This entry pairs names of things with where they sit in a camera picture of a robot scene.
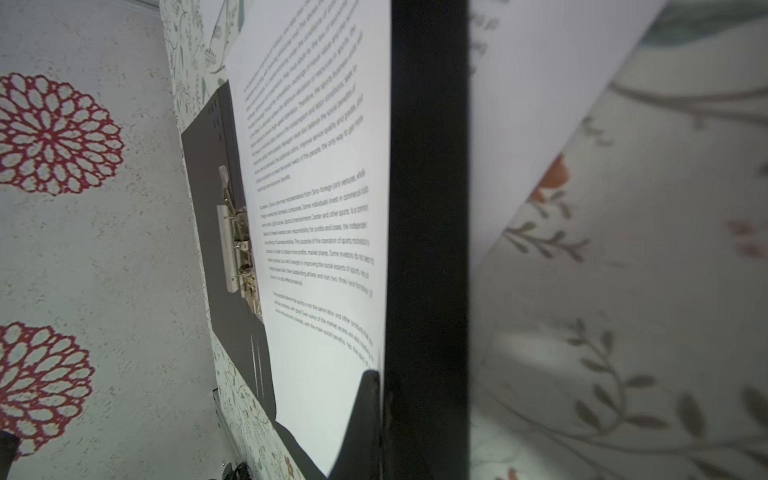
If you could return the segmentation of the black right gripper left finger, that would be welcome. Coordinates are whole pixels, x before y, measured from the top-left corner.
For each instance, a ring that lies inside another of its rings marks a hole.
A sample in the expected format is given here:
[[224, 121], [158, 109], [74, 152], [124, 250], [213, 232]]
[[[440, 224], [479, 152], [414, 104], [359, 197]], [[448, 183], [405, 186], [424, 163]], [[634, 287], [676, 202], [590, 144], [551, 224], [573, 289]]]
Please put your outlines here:
[[331, 480], [374, 480], [380, 478], [381, 450], [380, 374], [365, 371], [360, 380], [347, 431]]

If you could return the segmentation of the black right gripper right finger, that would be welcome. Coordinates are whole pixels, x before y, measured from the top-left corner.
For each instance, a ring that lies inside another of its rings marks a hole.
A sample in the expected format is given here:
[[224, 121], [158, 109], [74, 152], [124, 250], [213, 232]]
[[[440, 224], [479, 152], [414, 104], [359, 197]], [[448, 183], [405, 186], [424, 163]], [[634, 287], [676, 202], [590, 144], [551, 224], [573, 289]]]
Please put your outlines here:
[[384, 477], [468, 475], [468, 13], [392, 5]]

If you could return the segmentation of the teal folder with black inside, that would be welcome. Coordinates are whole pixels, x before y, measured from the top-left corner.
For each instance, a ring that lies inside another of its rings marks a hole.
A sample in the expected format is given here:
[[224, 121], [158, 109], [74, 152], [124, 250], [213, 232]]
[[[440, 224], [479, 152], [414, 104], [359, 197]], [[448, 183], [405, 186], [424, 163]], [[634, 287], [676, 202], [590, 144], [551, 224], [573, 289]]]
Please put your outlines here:
[[261, 316], [238, 285], [229, 214], [245, 206], [230, 87], [223, 84], [182, 132], [215, 347], [219, 399], [255, 479], [321, 479], [276, 420], [269, 345]]

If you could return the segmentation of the white printed paper sheet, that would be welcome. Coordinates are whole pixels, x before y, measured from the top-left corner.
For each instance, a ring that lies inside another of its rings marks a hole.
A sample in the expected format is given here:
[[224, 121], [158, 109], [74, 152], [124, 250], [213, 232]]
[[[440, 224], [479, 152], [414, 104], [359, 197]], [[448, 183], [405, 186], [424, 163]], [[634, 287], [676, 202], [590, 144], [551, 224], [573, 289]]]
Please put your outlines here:
[[225, 65], [276, 419], [330, 474], [385, 356], [391, 5], [257, 1]]
[[664, 6], [470, 2], [470, 267], [488, 254]]

